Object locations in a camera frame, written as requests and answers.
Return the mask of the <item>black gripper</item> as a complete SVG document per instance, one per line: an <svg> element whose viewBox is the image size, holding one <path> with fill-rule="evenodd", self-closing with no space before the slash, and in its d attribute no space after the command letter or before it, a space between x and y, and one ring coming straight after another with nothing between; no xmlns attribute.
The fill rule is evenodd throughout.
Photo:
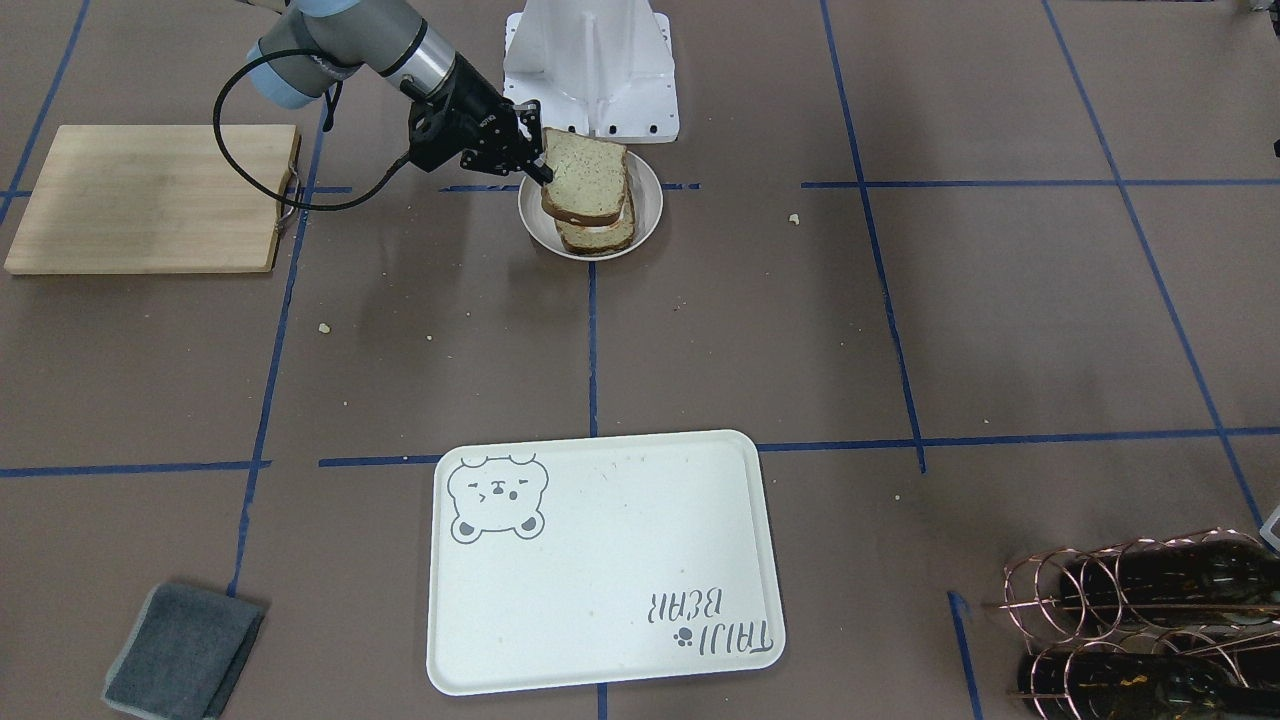
<svg viewBox="0 0 1280 720"><path fill-rule="evenodd" d="M554 181L545 161L539 100L513 105L461 55L433 88L407 73L404 94L411 99L407 164L433 172L458 158L468 170L522 172L539 186Z"/></svg>

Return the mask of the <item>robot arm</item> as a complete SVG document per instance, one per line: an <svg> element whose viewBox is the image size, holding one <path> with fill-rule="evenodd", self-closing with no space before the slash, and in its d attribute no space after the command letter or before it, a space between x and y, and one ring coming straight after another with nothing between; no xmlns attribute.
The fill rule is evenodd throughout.
<svg viewBox="0 0 1280 720"><path fill-rule="evenodd" d="M410 99L404 163L431 172L452 160L490 176L524 173L545 186L538 101L504 97L407 1L280 1L280 18L248 51L247 77L266 99L298 109L335 100L364 68Z"/></svg>

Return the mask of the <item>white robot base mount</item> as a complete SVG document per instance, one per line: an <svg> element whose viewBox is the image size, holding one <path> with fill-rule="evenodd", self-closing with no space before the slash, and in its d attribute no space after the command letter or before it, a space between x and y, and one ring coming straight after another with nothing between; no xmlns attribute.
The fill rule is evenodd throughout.
<svg viewBox="0 0 1280 720"><path fill-rule="evenodd" d="M681 120L669 18L649 1L527 1L506 19L503 95L541 126L671 143Z"/></svg>

